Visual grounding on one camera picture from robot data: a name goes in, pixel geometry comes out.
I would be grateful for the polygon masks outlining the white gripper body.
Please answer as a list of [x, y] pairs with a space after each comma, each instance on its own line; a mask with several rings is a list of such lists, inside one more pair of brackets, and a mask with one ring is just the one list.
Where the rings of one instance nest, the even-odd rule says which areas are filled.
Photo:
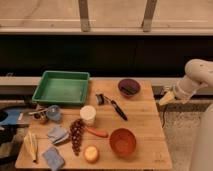
[[173, 86], [176, 98], [189, 100], [197, 91], [197, 83], [188, 77], [183, 77]]

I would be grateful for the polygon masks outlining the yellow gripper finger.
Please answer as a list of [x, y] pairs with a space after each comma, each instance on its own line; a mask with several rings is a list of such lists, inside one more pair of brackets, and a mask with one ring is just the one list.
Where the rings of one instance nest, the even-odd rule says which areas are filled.
[[172, 91], [168, 91], [160, 100], [159, 105], [166, 105], [175, 99], [175, 95]]

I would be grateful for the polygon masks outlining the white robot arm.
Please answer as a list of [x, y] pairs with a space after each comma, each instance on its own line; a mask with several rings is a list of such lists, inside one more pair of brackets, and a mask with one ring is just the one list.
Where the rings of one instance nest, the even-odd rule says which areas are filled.
[[[200, 89], [213, 89], [213, 61], [191, 59], [185, 64], [184, 76], [159, 100], [164, 106], [175, 100], [187, 103]], [[213, 101], [200, 114], [189, 171], [213, 171]]]

